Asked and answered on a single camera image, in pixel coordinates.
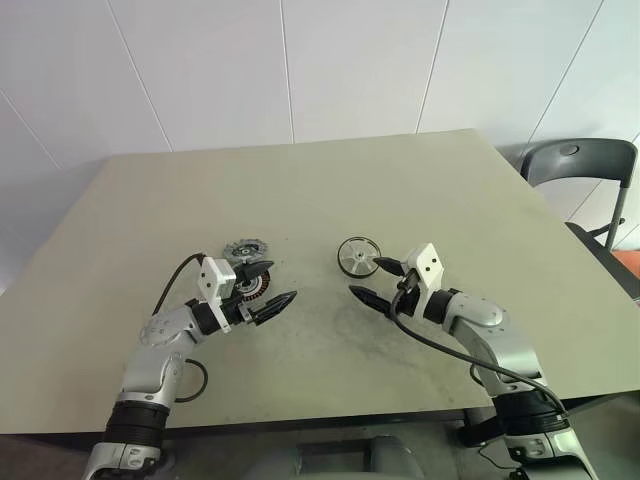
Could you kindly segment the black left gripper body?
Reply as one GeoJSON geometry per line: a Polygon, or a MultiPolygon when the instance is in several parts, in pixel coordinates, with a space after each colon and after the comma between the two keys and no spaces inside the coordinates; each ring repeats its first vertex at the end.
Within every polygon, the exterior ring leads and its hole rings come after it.
{"type": "Polygon", "coordinates": [[[228,298],[222,301],[222,312],[230,325],[245,322],[245,303],[258,295],[258,275],[249,266],[234,268],[236,280],[228,298]]]}

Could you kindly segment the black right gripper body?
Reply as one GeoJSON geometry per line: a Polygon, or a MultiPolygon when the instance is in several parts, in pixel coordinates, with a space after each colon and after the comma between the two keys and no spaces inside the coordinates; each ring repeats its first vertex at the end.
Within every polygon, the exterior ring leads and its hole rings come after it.
{"type": "Polygon", "coordinates": [[[388,317],[392,314],[404,314],[412,317],[420,298],[420,288],[418,286],[420,277],[415,269],[410,269],[403,275],[395,275],[400,278],[396,284],[396,294],[391,301],[391,308],[388,317]]]}

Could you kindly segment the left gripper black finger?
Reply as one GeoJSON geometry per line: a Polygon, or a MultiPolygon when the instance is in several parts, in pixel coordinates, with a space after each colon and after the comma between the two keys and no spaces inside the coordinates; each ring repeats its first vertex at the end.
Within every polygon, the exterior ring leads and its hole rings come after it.
{"type": "Polygon", "coordinates": [[[268,273],[274,265],[273,261],[261,260],[253,263],[245,263],[242,265],[242,280],[252,281],[254,278],[268,273]]]}
{"type": "Polygon", "coordinates": [[[258,310],[249,310],[251,321],[262,325],[282,313],[296,298],[296,291],[282,293],[268,300],[258,310]]]}

